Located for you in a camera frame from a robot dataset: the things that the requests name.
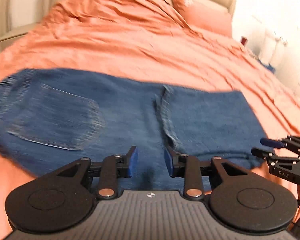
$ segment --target metal pin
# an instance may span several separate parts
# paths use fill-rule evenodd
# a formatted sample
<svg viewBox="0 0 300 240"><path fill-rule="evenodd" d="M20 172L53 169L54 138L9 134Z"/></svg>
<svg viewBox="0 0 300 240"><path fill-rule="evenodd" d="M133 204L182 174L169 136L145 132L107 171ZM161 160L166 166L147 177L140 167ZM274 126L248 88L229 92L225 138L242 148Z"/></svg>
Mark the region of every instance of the metal pin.
<svg viewBox="0 0 300 240"><path fill-rule="evenodd" d="M99 190L99 195L103 197L111 197L114 194L114 190L110 188L103 188Z"/></svg>
<svg viewBox="0 0 300 240"><path fill-rule="evenodd" d="M188 189L186 194L190 197L199 197L202 195L202 191L197 188Z"/></svg>

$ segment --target orange pillow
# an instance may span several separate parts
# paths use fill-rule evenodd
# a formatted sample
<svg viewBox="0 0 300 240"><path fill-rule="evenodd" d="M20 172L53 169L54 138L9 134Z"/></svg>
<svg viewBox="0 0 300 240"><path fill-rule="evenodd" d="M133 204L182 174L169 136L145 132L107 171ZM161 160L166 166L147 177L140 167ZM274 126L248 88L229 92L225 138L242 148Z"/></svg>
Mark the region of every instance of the orange pillow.
<svg viewBox="0 0 300 240"><path fill-rule="evenodd" d="M232 38L232 17L228 12L219 11L194 0L172 0L172 3L188 25Z"/></svg>

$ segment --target gray ribbed surface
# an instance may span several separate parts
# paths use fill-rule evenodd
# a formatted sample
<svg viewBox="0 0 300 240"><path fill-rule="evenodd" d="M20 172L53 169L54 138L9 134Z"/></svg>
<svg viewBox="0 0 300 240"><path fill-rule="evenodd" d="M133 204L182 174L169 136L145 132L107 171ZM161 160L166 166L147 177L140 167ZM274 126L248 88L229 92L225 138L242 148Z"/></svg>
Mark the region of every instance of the gray ribbed surface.
<svg viewBox="0 0 300 240"><path fill-rule="evenodd" d="M7 240L293 240L287 231L247 236L217 223L202 203L183 199L177 191L124 191L101 201L80 225L52 235L15 231Z"/></svg>

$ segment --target blue denim jeans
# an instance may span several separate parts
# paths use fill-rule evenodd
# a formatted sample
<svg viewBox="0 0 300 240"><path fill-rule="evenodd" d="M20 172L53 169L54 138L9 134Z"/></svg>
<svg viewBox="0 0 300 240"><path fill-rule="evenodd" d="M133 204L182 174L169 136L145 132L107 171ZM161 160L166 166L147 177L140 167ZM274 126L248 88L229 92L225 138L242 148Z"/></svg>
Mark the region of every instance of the blue denim jeans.
<svg viewBox="0 0 300 240"><path fill-rule="evenodd" d="M265 133L241 92L209 93L72 69L26 69L0 83L0 152L41 176L81 157L101 161L132 145L139 160L120 188L181 189L164 146L251 169ZM203 179L206 189L208 180Z"/></svg>

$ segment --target orange bed sheet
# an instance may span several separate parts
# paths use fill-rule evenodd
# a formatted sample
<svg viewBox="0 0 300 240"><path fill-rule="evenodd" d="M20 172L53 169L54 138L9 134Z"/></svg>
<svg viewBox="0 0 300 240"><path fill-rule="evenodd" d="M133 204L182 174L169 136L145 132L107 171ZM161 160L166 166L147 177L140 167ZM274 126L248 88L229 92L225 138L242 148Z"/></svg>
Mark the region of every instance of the orange bed sheet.
<svg viewBox="0 0 300 240"><path fill-rule="evenodd" d="M163 0L65 0L0 54L0 81L24 68L73 68L205 91L240 90L270 138L300 136L300 103L233 39L190 28ZM291 155L278 151L280 155ZM291 190L295 185L254 170ZM4 201L33 177L0 156L0 239L11 228Z"/></svg>

